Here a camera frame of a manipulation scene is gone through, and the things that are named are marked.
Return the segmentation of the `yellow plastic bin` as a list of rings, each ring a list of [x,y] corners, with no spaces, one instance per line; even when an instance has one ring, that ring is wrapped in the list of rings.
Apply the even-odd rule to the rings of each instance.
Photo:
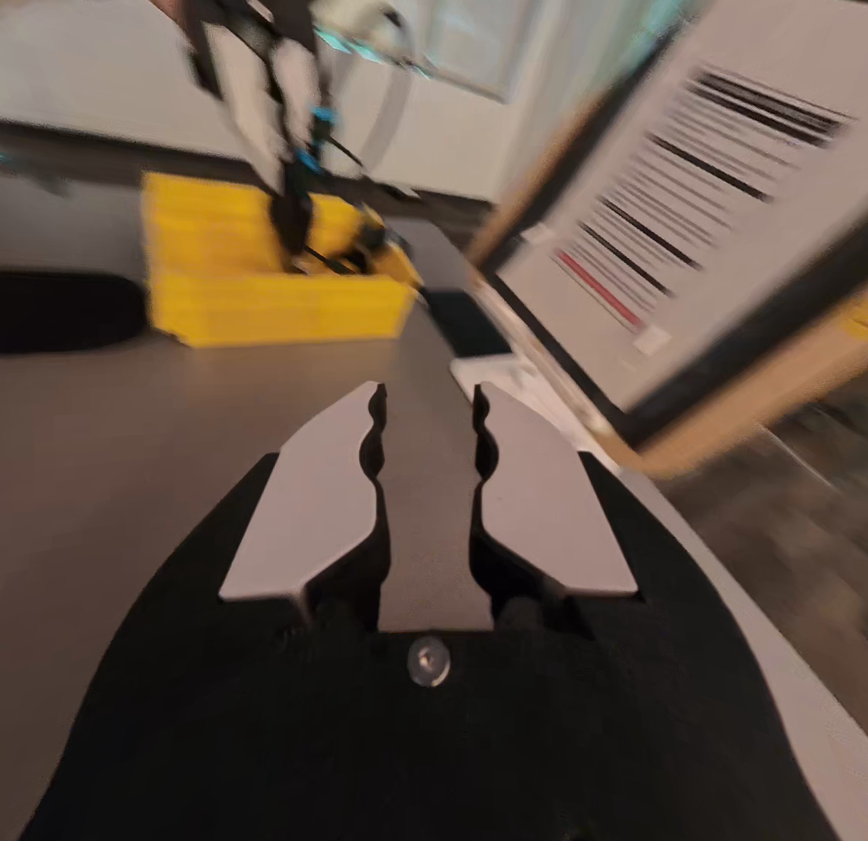
[[[406,242],[369,207],[313,194],[302,272],[241,183],[142,176],[149,319],[192,348],[396,338],[423,280]]]

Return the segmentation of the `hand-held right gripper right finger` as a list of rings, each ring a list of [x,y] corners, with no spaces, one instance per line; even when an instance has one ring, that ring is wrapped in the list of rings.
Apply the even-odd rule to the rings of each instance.
[[[483,539],[568,597],[635,597],[636,578],[576,445],[491,382],[476,386],[473,423]]]

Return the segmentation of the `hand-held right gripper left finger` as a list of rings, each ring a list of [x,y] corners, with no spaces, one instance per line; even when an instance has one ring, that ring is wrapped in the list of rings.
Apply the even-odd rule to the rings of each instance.
[[[279,449],[219,590],[224,602],[309,604],[308,590],[374,532],[385,387],[367,381],[303,424]]]

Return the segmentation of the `large glass window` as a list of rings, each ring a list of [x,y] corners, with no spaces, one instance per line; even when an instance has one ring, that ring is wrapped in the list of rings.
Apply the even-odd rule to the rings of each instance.
[[[315,0],[313,16],[340,54],[503,99],[540,2]]]

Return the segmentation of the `wooden document stand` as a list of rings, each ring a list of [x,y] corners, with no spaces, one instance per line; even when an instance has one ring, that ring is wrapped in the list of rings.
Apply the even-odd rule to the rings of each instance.
[[[866,0],[855,0],[866,3]],[[616,464],[656,477],[691,470],[761,426],[866,369],[866,214],[797,277],[635,409],[623,412],[579,369],[496,279],[562,198],[642,76],[696,22],[674,23],[649,54],[576,113],[469,247],[473,293],[518,354],[467,359],[455,371],[470,391],[491,381],[564,416],[582,443]]]

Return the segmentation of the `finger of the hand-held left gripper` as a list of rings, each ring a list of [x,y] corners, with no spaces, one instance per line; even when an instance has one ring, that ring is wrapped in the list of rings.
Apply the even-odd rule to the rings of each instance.
[[[231,116],[245,159],[270,194],[286,190],[287,144],[278,126],[278,112],[258,76],[231,77]]]
[[[317,57],[296,41],[279,41],[274,47],[274,133],[280,162],[310,149],[320,104]]]

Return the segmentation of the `black mesh pad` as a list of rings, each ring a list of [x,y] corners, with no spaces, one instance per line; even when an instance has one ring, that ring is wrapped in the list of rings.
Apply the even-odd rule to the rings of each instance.
[[[146,293],[114,273],[1,271],[1,354],[107,348],[148,327]]]

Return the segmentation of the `printed instruction sheet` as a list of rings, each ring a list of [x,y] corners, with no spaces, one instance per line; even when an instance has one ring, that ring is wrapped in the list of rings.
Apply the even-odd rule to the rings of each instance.
[[[711,0],[496,279],[628,412],[866,214],[867,9]]]

